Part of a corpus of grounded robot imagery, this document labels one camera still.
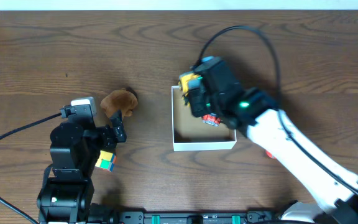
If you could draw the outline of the brown plush toy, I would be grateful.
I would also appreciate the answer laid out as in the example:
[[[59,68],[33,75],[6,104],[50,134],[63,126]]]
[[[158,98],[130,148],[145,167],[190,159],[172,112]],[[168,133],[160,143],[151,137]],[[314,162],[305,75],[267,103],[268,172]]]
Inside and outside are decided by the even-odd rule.
[[[100,107],[108,118],[118,110],[121,111],[122,117],[130,117],[137,105],[138,99],[135,94],[126,89],[112,91],[100,103]]]

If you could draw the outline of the colourful puzzle cube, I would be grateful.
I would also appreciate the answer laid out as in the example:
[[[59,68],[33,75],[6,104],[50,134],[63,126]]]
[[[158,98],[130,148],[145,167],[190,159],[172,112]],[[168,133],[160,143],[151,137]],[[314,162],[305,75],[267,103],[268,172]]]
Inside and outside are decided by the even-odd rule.
[[[116,161],[116,155],[113,152],[101,151],[95,167],[112,172]]]

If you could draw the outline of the red toy fire truck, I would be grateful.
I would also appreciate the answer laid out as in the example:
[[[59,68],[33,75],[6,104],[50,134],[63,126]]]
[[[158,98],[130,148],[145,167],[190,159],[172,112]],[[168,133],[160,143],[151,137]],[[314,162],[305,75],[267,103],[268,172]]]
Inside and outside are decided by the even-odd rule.
[[[205,124],[209,124],[215,127],[219,126],[221,123],[221,119],[215,114],[206,114],[202,116],[201,119]]]

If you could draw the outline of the yellow grey toy truck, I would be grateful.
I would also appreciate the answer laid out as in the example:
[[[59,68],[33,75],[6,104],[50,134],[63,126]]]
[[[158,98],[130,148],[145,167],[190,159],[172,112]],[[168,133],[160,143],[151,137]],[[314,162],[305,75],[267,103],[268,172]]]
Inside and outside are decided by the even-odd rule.
[[[202,76],[193,72],[186,72],[179,76],[179,87],[183,92],[183,96],[186,96],[190,90],[194,90],[200,87]]]

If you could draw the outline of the red toy ball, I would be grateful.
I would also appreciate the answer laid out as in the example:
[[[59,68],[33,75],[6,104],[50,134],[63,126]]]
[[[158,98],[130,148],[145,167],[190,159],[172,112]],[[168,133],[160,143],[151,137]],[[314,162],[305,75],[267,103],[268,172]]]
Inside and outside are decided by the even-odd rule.
[[[276,157],[273,154],[271,154],[270,152],[265,151],[265,153],[266,153],[267,156],[269,156],[269,158],[276,159]]]

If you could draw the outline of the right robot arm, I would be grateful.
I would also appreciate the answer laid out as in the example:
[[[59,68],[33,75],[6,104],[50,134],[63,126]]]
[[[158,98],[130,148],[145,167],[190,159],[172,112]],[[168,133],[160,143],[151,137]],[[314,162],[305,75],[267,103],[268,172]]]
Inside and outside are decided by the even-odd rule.
[[[290,205],[277,223],[358,223],[358,175],[310,141],[265,92],[245,89],[219,57],[208,57],[179,77],[195,117],[214,115],[259,145],[290,171],[315,199]]]

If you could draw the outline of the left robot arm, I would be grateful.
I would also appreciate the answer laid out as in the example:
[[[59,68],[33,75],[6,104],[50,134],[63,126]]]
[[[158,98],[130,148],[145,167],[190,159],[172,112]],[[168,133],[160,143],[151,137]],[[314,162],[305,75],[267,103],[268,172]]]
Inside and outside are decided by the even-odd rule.
[[[101,127],[95,125],[88,105],[60,111],[64,122],[50,134],[52,164],[44,171],[37,199],[39,222],[118,223],[116,211],[91,202],[91,176],[101,151],[126,141],[121,111],[110,117],[111,125]]]

